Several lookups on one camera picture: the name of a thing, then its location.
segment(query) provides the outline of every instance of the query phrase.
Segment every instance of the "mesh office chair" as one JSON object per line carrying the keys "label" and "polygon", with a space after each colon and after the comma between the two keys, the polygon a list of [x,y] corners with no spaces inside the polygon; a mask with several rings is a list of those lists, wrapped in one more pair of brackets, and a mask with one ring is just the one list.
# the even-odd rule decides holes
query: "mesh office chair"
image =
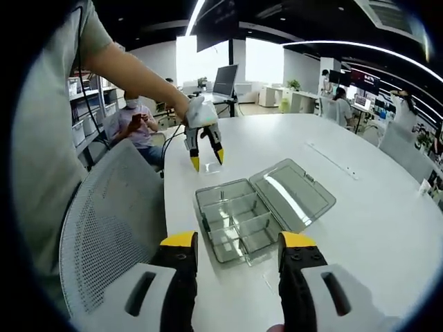
{"label": "mesh office chair", "polygon": [[89,172],[68,209],[60,279],[71,316],[92,312],[104,289],[166,238],[163,181],[128,139]]}
{"label": "mesh office chair", "polygon": [[421,183],[433,171],[429,158],[414,147],[414,135],[397,123],[390,121],[380,141],[379,149],[399,163],[408,173]]}

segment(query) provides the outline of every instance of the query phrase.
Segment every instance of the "round white table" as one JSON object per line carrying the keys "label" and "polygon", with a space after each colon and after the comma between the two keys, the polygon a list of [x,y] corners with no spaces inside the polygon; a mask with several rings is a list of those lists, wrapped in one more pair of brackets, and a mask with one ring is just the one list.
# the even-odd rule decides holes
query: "round white table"
{"label": "round white table", "polygon": [[443,214],[428,195],[417,194],[419,183],[405,169],[362,138],[313,115],[227,118],[219,128],[222,166],[207,138],[199,139],[199,173],[183,136],[174,138],[165,159],[168,234],[200,234],[195,331],[266,331],[283,323],[277,253],[251,267],[213,262],[194,200],[197,189],[249,178],[285,158],[336,197],[304,231],[327,262],[342,265],[366,285],[386,315],[407,317],[415,310],[441,267]]}

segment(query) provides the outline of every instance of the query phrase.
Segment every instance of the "window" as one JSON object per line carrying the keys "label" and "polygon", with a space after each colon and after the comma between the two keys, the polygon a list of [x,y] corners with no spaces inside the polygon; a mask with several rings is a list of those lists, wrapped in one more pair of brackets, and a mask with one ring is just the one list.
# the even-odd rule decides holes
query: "window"
{"label": "window", "polygon": [[282,84],[283,66],[283,47],[246,38],[246,81]]}
{"label": "window", "polygon": [[177,85],[207,77],[215,81],[217,69],[228,66],[228,42],[223,41],[197,53],[197,37],[177,37]]}

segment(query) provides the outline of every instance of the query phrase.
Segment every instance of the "gray t-shirt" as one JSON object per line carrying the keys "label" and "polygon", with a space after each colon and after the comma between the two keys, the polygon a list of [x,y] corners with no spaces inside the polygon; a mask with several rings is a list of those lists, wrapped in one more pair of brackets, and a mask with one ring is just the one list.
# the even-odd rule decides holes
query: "gray t-shirt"
{"label": "gray t-shirt", "polygon": [[[83,7],[82,61],[112,42],[91,1]],[[43,286],[63,307],[58,245],[64,212],[87,175],[71,131],[66,80],[78,48],[80,10],[73,10],[30,68],[12,128],[12,193],[19,227]]]}

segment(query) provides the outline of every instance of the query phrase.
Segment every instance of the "box lid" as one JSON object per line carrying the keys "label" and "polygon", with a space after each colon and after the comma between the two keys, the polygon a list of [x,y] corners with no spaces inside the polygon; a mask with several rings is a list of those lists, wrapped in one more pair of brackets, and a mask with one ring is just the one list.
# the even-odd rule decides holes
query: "box lid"
{"label": "box lid", "polygon": [[336,202],[291,159],[253,175],[249,182],[281,226],[292,232],[302,232]]}

